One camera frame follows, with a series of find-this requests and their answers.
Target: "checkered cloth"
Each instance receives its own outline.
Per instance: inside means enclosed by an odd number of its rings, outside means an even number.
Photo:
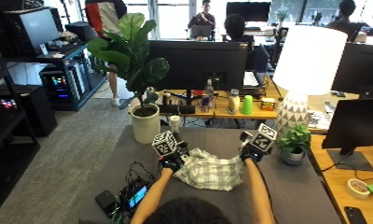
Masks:
[[[242,182],[245,163],[238,155],[221,160],[206,151],[195,148],[189,151],[184,167],[174,177],[197,189],[231,190]]]

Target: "person sitting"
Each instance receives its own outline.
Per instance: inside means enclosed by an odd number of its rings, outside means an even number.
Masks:
[[[334,29],[339,23],[348,23],[348,16],[352,14],[356,6],[352,0],[343,0],[339,3],[339,16],[335,21],[331,21],[325,28]]]
[[[241,150],[239,159],[246,164],[251,186],[251,212],[254,214],[254,221],[251,223],[271,224],[274,223],[274,216],[270,207],[270,196],[257,164],[251,158],[251,153],[245,148]],[[178,169],[178,163],[166,162],[161,169],[160,178],[140,202],[130,224],[230,224],[231,222],[222,214],[219,208],[195,198],[176,198],[158,207],[164,189],[173,173]]]
[[[226,16],[223,27],[231,42],[245,42],[249,45],[249,50],[253,46],[253,36],[245,34],[245,18],[238,14]]]
[[[198,12],[190,19],[188,23],[188,29],[193,25],[210,25],[211,26],[211,39],[214,39],[214,16],[209,13],[210,10],[210,0],[202,0],[201,2],[202,11]]]
[[[253,65],[253,36],[245,34],[245,18],[238,14],[230,14],[225,18],[223,27],[226,34],[230,38],[230,42],[247,43],[247,58],[246,58],[246,70],[251,70]]]

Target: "gray desk surface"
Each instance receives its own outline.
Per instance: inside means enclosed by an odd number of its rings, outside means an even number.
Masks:
[[[180,134],[189,144],[189,149],[198,147],[219,159],[229,159],[237,155],[241,130],[181,128]],[[105,189],[113,194],[120,191],[125,186],[124,177],[133,161],[140,161],[148,171],[156,175],[158,173],[157,159],[152,146],[141,145],[134,141],[132,126],[126,126],[112,156],[96,179],[92,192],[85,194],[88,198],[81,208],[80,223],[110,223],[94,202],[94,196]],[[283,164],[278,158],[277,146],[274,146],[271,154],[258,164],[267,182],[273,213],[278,223],[340,223],[307,159],[298,166]],[[231,191],[218,191],[194,189],[172,178],[164,191],[161,203],[178,196],[197,196],[213,203],[234,224],[250,224],[253,214],[246,173],[243,179],[245,182]]]

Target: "cup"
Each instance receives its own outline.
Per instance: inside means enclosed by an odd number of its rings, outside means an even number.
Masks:
[[[243,100],[243,104],[241,106],[239,113],[242,113],[243,115],[251,114],[251,96],[250,95],[245,96],[245,100]]]

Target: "lamp base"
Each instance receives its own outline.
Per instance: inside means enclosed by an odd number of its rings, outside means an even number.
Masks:
[[[289,91],[282,104],[277,108],[274,122],[277,140],[283,137],[295,123],[307,125],[307,96]]]

